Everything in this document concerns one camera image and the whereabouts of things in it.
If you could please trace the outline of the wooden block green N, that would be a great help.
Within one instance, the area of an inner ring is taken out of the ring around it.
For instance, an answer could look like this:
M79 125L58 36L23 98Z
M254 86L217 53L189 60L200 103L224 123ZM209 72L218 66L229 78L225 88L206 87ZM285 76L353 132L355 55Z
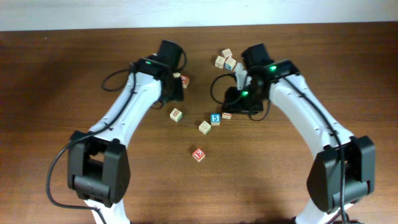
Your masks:
M170 112L170 118L172 120L174 120L175 122L179 122L181 120L182 116L183 116L183 113L180 110L176 109L176 108L174 108Z

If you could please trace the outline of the wooden block red I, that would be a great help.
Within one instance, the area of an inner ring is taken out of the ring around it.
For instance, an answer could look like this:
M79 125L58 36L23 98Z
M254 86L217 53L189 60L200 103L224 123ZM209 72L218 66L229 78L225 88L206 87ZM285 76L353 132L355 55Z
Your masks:
M223 119L231 119L232 118L232 114L231 113L222 113L221 117Z

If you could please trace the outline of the wooden block blue 5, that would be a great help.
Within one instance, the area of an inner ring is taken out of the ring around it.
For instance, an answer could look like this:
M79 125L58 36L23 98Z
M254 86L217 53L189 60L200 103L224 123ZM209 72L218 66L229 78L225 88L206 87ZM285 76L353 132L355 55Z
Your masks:
M219 126L221 123L221 115L219 113L212 113L210 121L212 126Z

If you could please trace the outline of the plain wooden picture block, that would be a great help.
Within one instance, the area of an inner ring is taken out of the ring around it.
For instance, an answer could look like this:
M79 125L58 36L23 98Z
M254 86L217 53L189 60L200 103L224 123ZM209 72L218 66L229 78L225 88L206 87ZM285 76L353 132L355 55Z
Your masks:
M203 121L199 127L198 127L199 131L202 132L203 134L208 134L211 130L211 124L209 124L206 121Z

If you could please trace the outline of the wooden block green R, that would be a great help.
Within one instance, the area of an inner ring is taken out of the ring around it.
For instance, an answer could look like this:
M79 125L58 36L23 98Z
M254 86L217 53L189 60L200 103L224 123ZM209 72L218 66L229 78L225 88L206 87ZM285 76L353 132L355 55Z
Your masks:
M205 158L206 154L205 152L200 149L200 148L196 148L193 152L192 152L192 157L197 161L197 162L201 162L204 158Z

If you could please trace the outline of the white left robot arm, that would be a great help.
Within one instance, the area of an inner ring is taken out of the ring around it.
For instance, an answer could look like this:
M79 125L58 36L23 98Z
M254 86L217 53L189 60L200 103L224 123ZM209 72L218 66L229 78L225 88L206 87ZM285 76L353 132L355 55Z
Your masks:
M75 131L68 144L68 187L85 201L96 223L129 223L123 197L131 172L127 148L146 112L157 102L182 101L178 44L163 40L157 53L126 69L126 84L108 112L88 132Z

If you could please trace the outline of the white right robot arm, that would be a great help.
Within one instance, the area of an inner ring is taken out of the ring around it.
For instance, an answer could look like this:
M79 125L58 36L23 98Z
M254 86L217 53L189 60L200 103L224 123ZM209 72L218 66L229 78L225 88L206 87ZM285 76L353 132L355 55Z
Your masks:
M293 223L349 223L347 209L374 192L376 147L368 136L357 138L312 93L291 60L270 58L264 44L248 47L231 77L222 112L253 117L274 105L306 142L313 156L307 178L310 196Z

